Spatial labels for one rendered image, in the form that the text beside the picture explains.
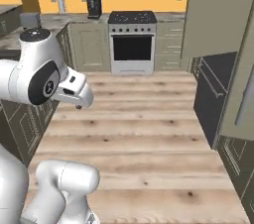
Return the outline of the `olive lower cabinet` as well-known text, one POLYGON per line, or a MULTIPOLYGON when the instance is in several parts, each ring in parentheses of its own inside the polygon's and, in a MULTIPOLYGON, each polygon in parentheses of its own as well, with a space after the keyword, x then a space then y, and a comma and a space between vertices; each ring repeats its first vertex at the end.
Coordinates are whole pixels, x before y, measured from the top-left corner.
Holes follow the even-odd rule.
POLYGON ((254 141, 220 136, 217 151, 250 223, 254 224, 254 141))

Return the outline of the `olive tall cabinet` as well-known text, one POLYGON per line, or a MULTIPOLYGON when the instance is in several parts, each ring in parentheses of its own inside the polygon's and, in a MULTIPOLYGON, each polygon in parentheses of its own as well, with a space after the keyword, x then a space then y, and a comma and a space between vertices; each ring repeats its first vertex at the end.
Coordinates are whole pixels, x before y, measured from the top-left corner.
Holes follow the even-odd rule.
POLYGON ((188 0, 181 68, 199 56, 238 52, 253 0, 188 0))

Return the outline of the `silver stove with oven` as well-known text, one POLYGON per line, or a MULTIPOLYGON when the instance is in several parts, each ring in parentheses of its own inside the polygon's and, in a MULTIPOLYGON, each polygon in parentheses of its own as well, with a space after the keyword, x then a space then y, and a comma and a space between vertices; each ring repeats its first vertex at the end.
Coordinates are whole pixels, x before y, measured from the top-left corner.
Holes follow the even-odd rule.
POLYGON ((108 18, 111 73, 154 72, 157 19, 153 11, 112 11, 108 18))

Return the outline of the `olive base cabinet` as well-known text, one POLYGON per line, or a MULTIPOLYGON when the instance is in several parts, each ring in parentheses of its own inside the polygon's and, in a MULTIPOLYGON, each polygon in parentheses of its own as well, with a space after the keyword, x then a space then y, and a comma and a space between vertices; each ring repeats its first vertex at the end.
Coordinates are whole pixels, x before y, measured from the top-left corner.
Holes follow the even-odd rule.
POLYGON ((77 70, 110 70, 107 25, 105 23, 71 23, 69 33, 77 70))

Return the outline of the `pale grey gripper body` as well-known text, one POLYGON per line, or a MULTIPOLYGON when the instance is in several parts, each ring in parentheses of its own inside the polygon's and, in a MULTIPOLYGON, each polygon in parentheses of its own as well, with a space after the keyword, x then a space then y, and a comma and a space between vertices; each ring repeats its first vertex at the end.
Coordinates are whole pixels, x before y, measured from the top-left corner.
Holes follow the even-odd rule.
POLYGON ((93 93, 86 82, 82 84, 61 83, 53 95, 53 99, 75 106, 89 107, 93 102, 93 93))

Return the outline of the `dark dishwasher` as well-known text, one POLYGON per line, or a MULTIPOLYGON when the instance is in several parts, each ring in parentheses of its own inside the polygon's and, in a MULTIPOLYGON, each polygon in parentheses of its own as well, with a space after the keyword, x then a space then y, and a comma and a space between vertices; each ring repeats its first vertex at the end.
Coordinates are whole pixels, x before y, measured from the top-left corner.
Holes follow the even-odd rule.
POLYGON ((203 56, 198 65, 193 110, 211 148, 237 53, 203 56))

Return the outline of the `olive counter cabinet run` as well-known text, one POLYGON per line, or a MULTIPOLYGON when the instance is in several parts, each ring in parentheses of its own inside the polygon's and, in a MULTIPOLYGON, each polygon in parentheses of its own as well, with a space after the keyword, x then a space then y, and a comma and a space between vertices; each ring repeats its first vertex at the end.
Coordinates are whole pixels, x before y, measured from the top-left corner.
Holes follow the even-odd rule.
POLYGON ((58 106, 53 95, 66 70, 50 30, 28 29, 19 42, 18 59, 0 58, 0 145, 28 165, 58 106))

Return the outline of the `black coffee machine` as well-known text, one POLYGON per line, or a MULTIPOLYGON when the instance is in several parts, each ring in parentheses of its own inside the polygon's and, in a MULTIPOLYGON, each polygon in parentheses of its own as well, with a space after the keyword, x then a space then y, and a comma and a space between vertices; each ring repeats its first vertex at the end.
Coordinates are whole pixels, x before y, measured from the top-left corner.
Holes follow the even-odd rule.
POLYGON ((86 0, 88 19, 99 19, 102 14, 101 0, 86 0))

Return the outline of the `olive drawer cabinet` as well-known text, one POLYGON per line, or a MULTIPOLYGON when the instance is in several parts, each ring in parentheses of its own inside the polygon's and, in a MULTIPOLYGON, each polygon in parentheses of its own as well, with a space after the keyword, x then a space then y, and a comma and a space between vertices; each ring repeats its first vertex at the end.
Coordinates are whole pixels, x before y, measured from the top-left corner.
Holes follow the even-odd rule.
POLYGON ((155 70, 179 69, 184 22, 173 20, 157 24, 155 70))

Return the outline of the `olive cabinet door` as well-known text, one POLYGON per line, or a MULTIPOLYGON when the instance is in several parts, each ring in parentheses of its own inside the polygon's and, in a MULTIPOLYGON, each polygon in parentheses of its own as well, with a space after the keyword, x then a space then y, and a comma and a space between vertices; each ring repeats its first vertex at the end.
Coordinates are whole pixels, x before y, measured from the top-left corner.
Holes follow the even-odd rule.
POLYGON ((235 125, 236 116, 252 66, 254 65, 254 0, 240 51, 231 75, 229 92, 224 105, 219 134, 254 141, 254 98, 247 104, 242 124, 235 125))

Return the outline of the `grey toaster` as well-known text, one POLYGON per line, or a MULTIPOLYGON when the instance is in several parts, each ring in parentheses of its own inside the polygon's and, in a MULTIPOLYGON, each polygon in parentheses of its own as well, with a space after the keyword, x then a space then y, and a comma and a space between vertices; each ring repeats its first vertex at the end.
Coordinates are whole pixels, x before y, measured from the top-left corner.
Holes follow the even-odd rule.
POLYGON ((42 26, 39 13, 22 13, 20 15, 20 21, 24 28, 37 28, 42 26))

